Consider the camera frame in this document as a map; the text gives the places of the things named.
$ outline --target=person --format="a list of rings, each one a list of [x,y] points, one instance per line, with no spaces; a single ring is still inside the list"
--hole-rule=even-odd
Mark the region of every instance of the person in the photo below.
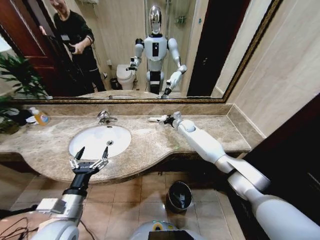
[[[69,9],[65,0],[50,0],[50,3],[57,11],[53,16],[56,30],[72,53],[72,61],[81,69],[88,93],[94,93],[93,84],[98,92],[105,91],[91,47],[95,41],[92,30],[81,15]]]

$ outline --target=mirror frame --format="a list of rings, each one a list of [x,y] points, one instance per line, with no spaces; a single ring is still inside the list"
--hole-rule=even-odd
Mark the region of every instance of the mirror frame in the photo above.
[[[246,52],[244,53],[240,64],[238,65],[233,77],[224,92],[222,98],[211,98],[205,96],[202,99],[180,98],[180,99],[93,99],[86,97],[53,97],[53,99],[12,99],[12,104],[29,105],[29,104],[225,104],[244,72],[247,64],[257,49],[263,38],[269,24],[277,12],[283,0],[272,0],[267,11],[265,12],[259,27],[257,28]]]

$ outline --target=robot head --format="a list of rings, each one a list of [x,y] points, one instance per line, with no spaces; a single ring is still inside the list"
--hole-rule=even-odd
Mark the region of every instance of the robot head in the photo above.
[[[149,12],[149,20],[151,24],[152,34],[157,35],[160,33],[161,28],[161,9],[153,5]]]

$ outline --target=marble countertop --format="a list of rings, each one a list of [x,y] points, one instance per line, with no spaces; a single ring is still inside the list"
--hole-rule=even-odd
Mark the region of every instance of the marble countertop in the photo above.
[[[225,115],[185,115],[215,137],[226,152],[249,152],[250,146]],[[159,163],[173,153],[195,152],[170,125],[147,121],[147,116],[117,116],[110,126],[131,133],[131,143],[121,154],[109,158],[104,169],[91,177],[91,183],[128,179]],[[38,173],[57,181],[71,182],[74,173],[69,159],[69,143],[80,131],[98,126],[92,116],[55,116],[47,126],[30,125],[6,138],[0,138],[0,153],[20,153]]]
[[[147,91],[138,90],[108,90],[89,93],[79,96],[79,98],[108,98],[113,96],[114,99],[157,99],[158,95]]]

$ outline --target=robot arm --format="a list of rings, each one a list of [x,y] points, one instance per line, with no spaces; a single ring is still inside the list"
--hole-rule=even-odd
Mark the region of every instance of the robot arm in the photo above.
[[[171,75],[170,79],[166,81],[167,87],[164,90],[164,94],[161,96],[162,99],[167,99],[172,90],[178,85],[182,79],[182,75],[187,71],[186,65],[181,65],[180,54],[178,51],[178,44],[174,38],[168,41],[168,48],[172,55],[173,61],[177,65],[177,70]]]
[[[141,56],[144,51],[145,45],[141,38],[135,40],[135,56],[130,59],[130,67],[126,70],[138,70],[139,65],[141,64]]]
[[[83,213],[83,202],[87,196],[86,190],[90,177],[108,163],[108,147],[105,148],[100,160],[78,162],[84,150],[85,147],[70,160],[75,176],[70,187],[64,190],[62,199],[44,198],[36,208],[37,212],[53,215],[49,221],[40,224],[32,240],[77,240],[79,238],[77,226]]]
[[[252,205],[252,211],[271,240],[319,239],[320,227],[290,203],[261,192],[270,181],[243,159],[228,156],[221,144],[192,121],[183,120],[180,112],[168,117],[171,124],[195,151],[224,173],[236,170],[229,178],[232,189]]]

